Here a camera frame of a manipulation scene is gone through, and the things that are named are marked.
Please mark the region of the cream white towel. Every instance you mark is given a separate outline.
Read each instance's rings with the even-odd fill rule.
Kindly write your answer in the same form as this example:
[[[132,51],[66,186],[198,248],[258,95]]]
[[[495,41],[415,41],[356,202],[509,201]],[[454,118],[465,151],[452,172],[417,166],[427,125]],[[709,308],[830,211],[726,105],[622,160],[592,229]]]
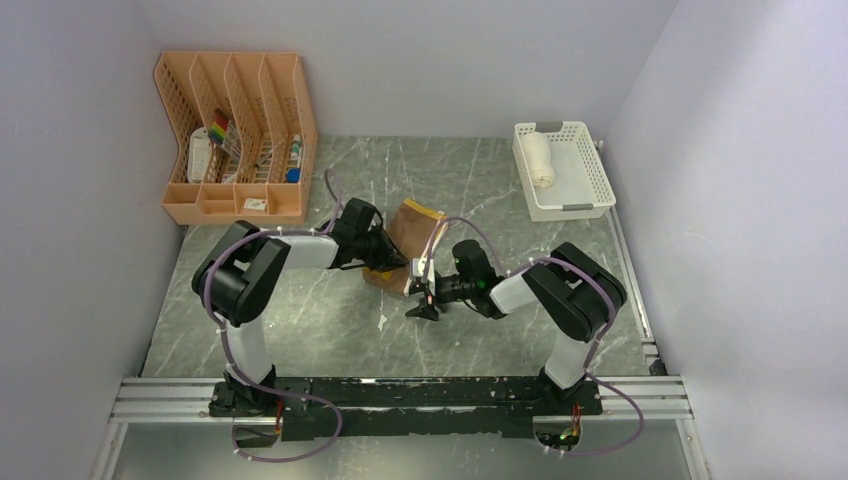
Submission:
[[[522,137],[522,147],[533,185],[539,189],[551,187],[556,181],[556,173],[548,137],[539,132],[527,133]]]

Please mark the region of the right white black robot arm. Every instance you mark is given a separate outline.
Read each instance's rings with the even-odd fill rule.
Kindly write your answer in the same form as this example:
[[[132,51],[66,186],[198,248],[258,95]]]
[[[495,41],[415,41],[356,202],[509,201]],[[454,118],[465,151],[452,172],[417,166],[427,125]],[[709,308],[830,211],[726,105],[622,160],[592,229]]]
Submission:
[[[627,302],[623,284],[574,244],[532,260],[507,276],[496,273],[475,240],[452,248],[456,272],[442,276],[422,259],[412,269],[410,293],[418,304],[408,318],[438,321],[451,303],[463,303],[484,318],[502,319],[525,306],[545,312],[555,324],[554,347],[540,371],[542,406],[562,414],[578,399],[591,357],[604,332]]]

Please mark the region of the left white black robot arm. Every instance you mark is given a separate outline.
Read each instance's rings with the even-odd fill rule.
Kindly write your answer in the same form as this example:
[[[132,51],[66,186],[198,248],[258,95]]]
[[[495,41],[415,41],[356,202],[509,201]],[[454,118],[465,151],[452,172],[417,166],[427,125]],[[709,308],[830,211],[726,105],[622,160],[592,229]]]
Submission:
[[[231,224],[196,270],[192,289],[219,330],[225,381],[237,403],[254,416],[275,406],[276,372],[261,316],[282,274],[357,268],[383,273],[408,263],[380,211],[358,198],[338,204],[318,229],[263,229],[247,220]]]

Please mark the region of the yellow brown towel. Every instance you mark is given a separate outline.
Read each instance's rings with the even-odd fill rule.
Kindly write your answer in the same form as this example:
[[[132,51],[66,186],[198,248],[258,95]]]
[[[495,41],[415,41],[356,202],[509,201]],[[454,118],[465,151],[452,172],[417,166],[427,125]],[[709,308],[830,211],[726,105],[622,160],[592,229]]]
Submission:
[[[425,207],[410,198],[406,198],[389,222],[387,233],[400,251],[409,260],[412,260],[426,252],[433,229],[445,217],[444,211]],[[365,268],[362,272],[362,278],[367,284],[385,292],[403,296],[409,294],[409,264],[384,273]]]

